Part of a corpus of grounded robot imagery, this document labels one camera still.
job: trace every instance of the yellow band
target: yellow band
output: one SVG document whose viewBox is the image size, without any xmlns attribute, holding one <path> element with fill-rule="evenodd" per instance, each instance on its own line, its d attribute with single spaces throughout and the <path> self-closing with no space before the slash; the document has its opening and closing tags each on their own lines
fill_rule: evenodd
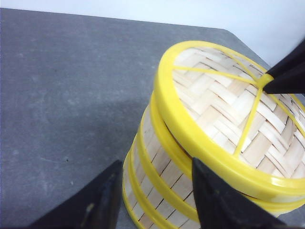
<svg viewBox="0 0 305 229">
<path fill-rule="evenodd" d="M 192 160 L 180 148 L 180 146 L 176 143 L 174 137 L 167 129 L 165 122 L 162 120 L 159 114 L 154 93 L 152 93 L 150 109 L 152 126 L 155 134 L 158 137 L 158 140 L 160 141 L 160 144 L 166 151 L 169 158 L 190 180 L 192 180 Z"/>
<path fill-rule="evenodd" d="M 305 204 L 305 199 L 298 200 L 295 202 L 290 203 L 273 203 L 273 202 L 266 202 L 260 199 L 256 199 L 247 195 L 244 195 L 247 197 L 250 201 L 254 202 L 264 210 L 268 211 L 270 214 L 278 215 L 278 214 L 284 214 L 287 212 L 290 212 L 294 209 L 297 209 L 301 207 L 303 204 Z"/>
<path fill-rule="evenodd" d="M 246 82 L 246 83 L 250 83 L 250 84 L 253 84 L 253 85 L 257 85 L 257 82 L 254 81 L 254 80 L 248 80 L 248 79 L 245 79 L 243 77 L 239 77 L 239 76 L 236 76 L 236 75 L 233 75 L 233 74 L 219 72 L 219 71 L 215 71 L 215 70 L 211 70 L 211 69 L 182 67 L 182 66 L 177 66 L 177 65 L 174 65 L 173 69 L 222 75 L 222 76 L 225 76 L 225 77 L 228 77 L 228 78 L 231 78 L 231 79 L 235 79 L 235 80 L 239 80 L 239 81 L 242 81 L 242 82 Z"/>
<path fill-rule="evenodd" d="M 299 105 L 299 107 L 302 109 L 303 112 L 305 112 L 305 107 L 304 105 L 301 103 L 301 101 L 296 97 L 295 94 L 290 94 L 291 97 L 296 101 L 296 103 Z"/>
<path fill-rule="evenodd" d="M 258 92 L 257 92 L 257 95 L 256 95 L 256 98 L 254 100 L 251 112 L 249 114 L 246 126 L 244 127 L 243 133 L 242 133 L 242 135 L 241 135 L 241 137 L 239 139 L 239 142 L 237 144 L 237 147 L 236 147 L 236 149 L 234 151 L 234 156 L 239 156 L 240 153 L 241 153 L 241 150 L 242 150 L 242 147 L 244 145 L 244 142 L 245 142 L 245 140 L 246 140 L 246 138 L 248 136 L 248 133 L 250 131 L 251 124 L 252 124 L 252 122 L 254 120 L 255 113 L 256 113 L 259 101 L 261 99 L 262 93 L 263 93 L 263 89 L 259 88 Z"/>
<path fill-rule="evenodd" d="M 216 48 L 226 54 L 243 58 L 264 70 L 240 53 L 213 43 L 189 41 L 169 48 L 159 64 L 154 81 L 154 94 L 158 111 L 173 136 L 191 156 L 205 162 L 217 175 L 243 193 L 269 202 L 294 202 L 305 198 L 304 178 L 276 177 L 248 166 L 215 144 L 189 116 L 173 84 L 174 60 L 184 50 L 200 46 Z"/>
<path fill-rule="evenodd" d="M 257 86 L 258 88 L 263 89 L 269 82 L 273 80 L 273 76 L 269 75 L 268 73 L 265 73 L 257 80 Z"/>
<path fill-rule="evenodd" d="M 165 181 L 159 176 L 157 170 L 152 165 L 149 160 L 148 153 L 146 151 L 143 135 L 142 135 L 142 125 L 143 125 L 144 117 L 141 120 L 141 124 L 139 126 L 138 134 L 137 134 L 137 146 L 138 146 L 138 154 L 140 158 L 141 165 L 153 184 L 153 186 L 157 189 L 157 191 L 161 194 L 161 196 L 175 209 L 184 214 L 186 217 L 192 219 L 195 222 L 199 222 L 197 210 L 190 206 L 188 203 L 184 202 L 183 199 L 178 196 L 170 187 L 165 183 Z"/>
<path fill-rule="evenodd" d="M 129 180 L 132 186 L 133 193 L 140 204 L 145 214 L 156 224 L 160 229 L 177 229 L 170 221 L 167 221 L 148 201 L 145 194 L 141 190 L 140 184 L 137 181 L 136 174 L 133 168 L 133 150 L 130 150 L 129 166 L 128 166 Z"/>
<path fill-rule="evenodd" d="M 271 98 L 285 111 L 285 113 L 289 116 L 289 118 L 292 120 L 292 122 L 296 125 L 296 127 L 299 129 L 299 131 L 301 132 L 301 134 L 303 135 L 303 137 L 305 137 L 305 131 L 302 129 L 302 127 L 300 126 L 300 124 L 298 123 L 298 121 L 295 119 L 294 115 L 288 111 L 288 109 L 285 107 L 285 105 L 278 100 L 274 94 L 270 94 Z"/>
<path fill-rule="evenodd" d="M 241 63 L 238 59 L 236 59 L 232 53 L 223 51 L 227 56 L 229 56 L 230 58 L 232 58 L 236 63 L 238 63 L 245 71 L 246 73 L 252 77 L 252 79 L 254 79 L 255 81 L 257 81 L 257 77 L 243 64 Z"/>
<path fill-rule="evenodd" d="M 123 164 L 123 168 L 126 168 L 125 167 L 125 164 L 128 164 L 129 163 L 129 152 L 124 160 L 124 164 Z M 127 199 L 127 196 L 126 196 L 126 193 L 125 193 L 125 184 L 124 184 L 124 179 L 123 179 L 123 183 L 122 183 L 122 186 L 123 186 L 123 189 L 122 189 L 122 197 L 123 197 L 123 201 L 124 201 L 124 204 L 125 204 L 125 207 L 126 207 L 126 210 L 128 212 L 128 214 L 130 215 L 130 218 L 132 218 L 134 224 L 137 226 L 137 228 L 139 229 L 146 229 L 137 219 L 135 213 L 132 211 L 132 207 L 130 206 L 129 202 L 128 202 L 128 199 Z"/>
</svg>

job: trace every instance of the woven bamboo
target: woven bamboo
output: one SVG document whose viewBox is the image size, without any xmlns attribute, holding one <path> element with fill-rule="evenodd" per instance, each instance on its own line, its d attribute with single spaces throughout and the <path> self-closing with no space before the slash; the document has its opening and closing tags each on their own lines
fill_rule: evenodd
<svg viewBox="0 0 305 229">
<path fill-rule="evenodd" d="M 263 84 L 271 79 L 242 55 L 223 52 L 228 49 L 217 49 L 215 44 L 183 49 L 188 45 L 178 45 L 165 60 L 163 56 L 156 96 L 152 94 L 124 163 L 123 198 L 137 227 L 200 228 L 191 181 L 192 156 L 199 149 L 203 154 L 198 157 L 205 154 L 201 157 L 204 163 L 212 167 L 215 163 L 218 175 L 270 213 L 277 216 L 303 205 L 305 193 L 298 187 L 303 188 L 305 181 L 304 107 L 294 95 L 265 94 Z M 163 88 L 160 73 L 172 76 Z M 167 93 L 171 84 L 173 90 Z M 181 108 L 171 106 L 174 101 Z M 184 121 L 192 127 L 173 125 Z M 187 140 L 184 130 L 191 133 Z M 204 141 L 198 143 L 192 130 Z M 224 153 L 218 154 L 219 165 L 219 159 L 206 153 L 220 148 Z M 225 161 L 234 167 L 231 171 L 224 169 Z M 237 169 L 228 161 L 243 166 Z M 256 172 L 253 179 L 247 177 L 251 171 Z"/>
<path fill-rule="evenodd" d="M 229 154 L 268 174 L 305 177 L 305 138 L 277 103 L 281 101 L 304 130 L 305 114 L 287 94 L 263 92 L 257 107 L 256 82 L 263 72 L 237 56 L 208 47 L 190 48 L 177 56 L 173 70 L 176 91 L 189 115 L 215 143 Z M 203 73 L 200 70 L 216 70 Z M 238 78 L 223 76 L 229 73 Z M 254 114 L 248 123 L 250 113 Z M 248 133 L 244 132 L 249 125 Z"/>
<path fill-rule="evenodd" d="M 197 229 L 200 225 L 196 222 L 198 219 L 193 198 L 193 186 L 189 177 L 191 158 L 175 142 L 174 137 L 166 129 L 165 123 L 161 122 L 154 96 L 152 96 L 129 153 L 133 156 L 131 166 L 134 174 L 131 176 L 137 180 L 142 198 L 146 200 L 142 205 L 151 205 L 151 211 L 159 214 L 162 219 L 159 222 L 162 225 L 167 227 L 166 224 L 171 223 L 176 228 Z M 153 218 L 151 211 L 143 210 L 141 203 L 138 202 L 139 198 L 136 198 L 134 194 L 127 170 L 128 166 L 125 166 L 124 190 L 130 213 L 134 215 L 134 220 L 141 227 L 154 228 L 157 225 L 151 220 Z M 278 204 L 248 198 L 275 216 L 289 212 L 304 203 L 299 201 Z"/>
</svg>

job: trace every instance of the bamboo steamer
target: bamboo steamer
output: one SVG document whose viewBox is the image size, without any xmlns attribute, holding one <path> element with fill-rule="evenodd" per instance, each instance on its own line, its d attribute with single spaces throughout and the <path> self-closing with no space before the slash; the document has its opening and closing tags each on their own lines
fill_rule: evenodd
<svg viewBox="0 0 305 229">
<path fill-rule="evenodd" d="M 270 75 L 209 42 L 182 42 L 162 57 L 158 110 L 179 144 L 242 193 L 269 202 L 305 197 L 305 114 L 295 95 L 267 95 Z"/>
<path fill-rule="evenodd" d="M 164 54 L 124 163 L 123 198 L 138 228 L 200 228 L 193 156 L 274 215 L 304 204 L 304 107 L 262 92 L 263 72 L 208 42 Z"/>
</svg>

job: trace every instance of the yellow plastic rim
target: yellow plastic rim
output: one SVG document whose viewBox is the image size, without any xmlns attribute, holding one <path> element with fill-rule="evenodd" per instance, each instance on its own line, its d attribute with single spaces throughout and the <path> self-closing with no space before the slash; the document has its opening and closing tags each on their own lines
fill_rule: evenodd
<svg viewBox="0 0 305 229">
<path fill-rule="evenodd" d="M 154 93 L 150 100 L 151 123 L 157 138 L 169 158 L 192 180 L 192 160 L 176 143 L 159 114 Z"/>
<path fill-rule="evenodd" d="M 143 193 L 141 186 L 137 180 L 135 170 L 133 167 L 133 149 L 134 145 L 132 145 L 132 148 L 130 149 L 128 153 L 128 174 L 129 174 L 129 180 L 130 184 L 132 186 L 133 193 L 137 199 L 137 202 L 140 204 L 141 208 L 145 212 L 145 214 L 150 218 L 150 220 L 156 224 L 160 229 L 177 229 L 175 225 L 173 225 L 170 221 L 167 221 L 155 208 L 154 206 L 149 202 L 149 200 L 146 198 L 145 194 Z M 135 217 L 134 213 L 130 215 L 133 219 L 136 225 L 141 224 L 137 218 Z"/>
<path fill-rule="evenodd" d="M 197 210 L 192 206 L 190 206 L 188 203 L 184 202 L 184 200 L 180 196 L 178 196 L 173 190 L 171 190 L 171 188 L 159 176 L 157 170 L 150 162 L 147 150 L 144 145 L 144 139 L 142 133 L 143 120 L 144 120 L 144 116 L 141 120 L 141 124 L 139 126 L 139 130 L 137 134 L 137 147 L 138 147 L 138 155 L 140 158 L 140 163 L 147 177 L 149 178 L 153 186 L 157 189 L 157 191 L 161 194 L 161 196 L 170 205 L 172 205 L 176 210 L 178 210 L 179 212 L 181 212 L 191 220 L 195 222 L 199 222 Z"/>
<path fill-rule="evenodd" d="M 246 165 L 215 144 L 188 115 L 173 84 L 173 63 L 183 50 L 200 46 L 216 48 L 242 57 L 265 71 L 249 58 L 218 44 L 189 41 L 172 46 L 161 58 L 154 82 L 158 110 L 171 133 L 191 156 L 202 160 L 240 192 L 269 202 L 293 202 L 303 199 L 305 178 L 276 177 Z"/>
<path fill-rule="evenodd" d="M 129 152 L 124 160 L 124 164 L 123 164 L 123 168 L 125 169 L 125 164 L 128 164 L 129 163 Z M 132 207 L 130 206 L 129 202 L 128 202 L 128 199 L 127 199 L 127 196 L 126 196 L 126 193 L 125 193 L 125 184 L 124 184 L 124 179 L 123 179 L 123 182 L 122 182 L 122 197 L 123 197 L 123 201 L 124 201 L 124 204 L 125 204 L 125 207 L 126 207 L 126 210 L 130 216 L 130 218 L 132 218 L 134 224 L 137 226 L 137 228 L 139 229 L 145 229 L 145 227 L 138 221 L 135 213 L 132 211 Z"/>
<path fill-rule="evenodd" d="M 173 160 L 173 162 L 182 170 L 184 174 L 186 173 L 190 174 L 189 178 L 190 180 L 192 180 L 192 160 L 185 154 L 183 150 L 180 149 L 180 147 L 173 139 L 173 136 L 169 133 L 169 130 L 167 129 L 164 121 L 162 120 L 159 114 L 156 100 L 154 97 L 154 92 L 152 93 L 150 100 L 150 109 L 151 109 L 152 126 L 162 147 L 167 152 L 169 158 Z M 254 202 L 255 204 L 259 205 L 261 208 L 270 212 L 271 214 L 277 214 L 277 213 L 283 214 L 286 212 L 290 212 L 305 204 L 305 199 L 301 199 L 295 202 L 274 203 L 274 202 L 259 200 L 247 195 L 244 196 L 247 197 L 252 202 Z"/>
</svg>

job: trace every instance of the yellow strap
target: yellow strap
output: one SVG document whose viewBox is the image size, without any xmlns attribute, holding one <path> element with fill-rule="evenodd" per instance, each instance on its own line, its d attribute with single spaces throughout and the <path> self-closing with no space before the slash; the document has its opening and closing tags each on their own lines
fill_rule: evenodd
<svg viewBox="0 0 305 229">
<path fill-rule="evenodd" d="M 288 109 L 282 104 L 281 101 L 279 101 L 273 94 L 270 94 L 271 98 L 285 111 L 285 113 L 291 118 L 292 122 L 296 125 L 296 127 L 299 129 L 303 137 L 305 137 L 305 132 L 298 123 L 298 121 L 295 119 L 294 115 L 288 111 Z"/>
<path fill-rule="evenodd" d="M 232 58 L 234 61 L 236 61 L 247 72 L 247 74 L 252 77 L 252 79 L 254 79 L 255 81 L 258 80 L 258 78 L 246 66 L 244 66 L 243 63 L 241 63 L 238 59 L 236 59 L 233 55 L 229 54 L 228 52 L 225 52 L 225 54 L 227 56 L 229 56 L 230 58 Z"/>
<path fill-rule="evenodd" d="M 170 221 L 167 221 L 148 201 L 143 193 L 140 184 L 136 178 L 133 168 L 133 150 L 130 151 L 129 166 L 128 166 L 129 180 L 132 186 L 133 193 L 140 204 L 145 214 L 156 224 L 160 229 L 177 229 Z"/>
<path fill-rule="evenodd" d="M 238 145 L 234 151 L 234 156 L 239 156 L 240 153 L 241 153 L 241 150 L 242 150 L 242 147 L 244 145 L 244 142 L 248 136 L 248 133 L 249 133 L 249 130 L 250 130 L 250 127 L 251 127 L 251 124 L 254 120 L 254 117 L 255 117 L 255 113 L 256 113 L 256 110 L 257 110 L 257 106 L 259 104 L 259 101 L 261 99 L 261 96 L 262 96 L 262 93 L 263 93 L 263 90 L 262 88 L 259 88 L 258 89 L 258 92 L 257 92 L 257 95 L 256 95 L 256 98 L 254 100 L 254 103 L 253 103 L 253 106 L 252 106 L 252 109 L 251 109 L 251 112 L 249 114 L 249 117 L 248 117 L 248 120 L 247 120 L 247 123 L 246 123 L 246 126 L 244 127 L 244 131 L 242 133 L 242 136 L 241 138 L 239 139 L 239 142 L 238 142 Z"/>
<path fill-rule="evenodd" d="M 123 168 L 125 169 L 125 164 L 129 164 L 129 153 L 127 154 L 125 160 L 124 160 L 124 164 L 123 164 Z M 132 218 L 133 222 L 135 223 L 135 225 L 137 226 L 137 228 L 139 229 L 146 229 L 137 219 L 135 213 L 132 211 L 132 207 L 130 206 L 126 193 L 125 193 L 125 184 L 124 184 L 124 179 L 123 179 L 123 183 L 122 183 L 123 189 L 122 189 L 122 197 L 123 197 L 123 201 L 125 204 L 125 207 L 130 215 L 130 217 Z"/>
<path fill-rule="evenodd" d="M 304 107 L 304 105 L 301 103 L 301 101 L 296 97 L 296 95 L 295 94 L 290 94 L 291 95 L 291 97 L 296 101 L 296 103 L 299 105 L 299 107 L 301 108 L 301 110 L 303 111 L 303 112 L 305 112 L 305 107 Z"/>
<path fill-rule="evenodd" d="M 154 93 L 150 101 L 151 122 L 155 134 L 169 158 L 192 180 L 192 160 L 176 143 L 159 114 Z"/>
<path fill-rule="evenodd" d="M 157 191 L 161 194 L 161 196 L 175 209 L 184 214 L 186 217 L 192 219 L 195 222 L 199 222 L 197 210 L 190 206 L 188 203 L 184 202 L 183 199 L 178 196 L 170 187 L 165 183 L 165 181 L 159 176 L 157 170 L 152 165 L 149 160 L 148 153 L 146 151 L 142 129 L 143 118 L 141 120 L 141 124 L 139 126 L 138 135 L 137 135 L 137 145 L 138 145 L 138 155 L 140 158 L 141 165 L 153 184 L 153 186 L 157 189 Z"/>
<path fill-rule="evenodd" d="M 236 76 L 236 75 L 233 75 L 233 74 L 230 74 L 230 73 L 219 72 L 219 71 L 215 71 L 215 70 L 211 70 L 211 69 L 190 68 L 190 67 L 183 67 L 183 66 L 177 66 L 177 65 L 174 65 L 173 69 L 222 75 L 222 76 L 226 76 L 228 78 L 232 78 L 232 79 L 239 80 L 239 81 L 242 81 L 242 82 L 246 82 L 246 83 L 250 83 L 250 84 L 253 84 L 253 85 L 257 85 L 256 81 L 254 81 L 254 80 L 248 80 L 248 79 L 245 79 L 243 77 Z"/>
</svg>

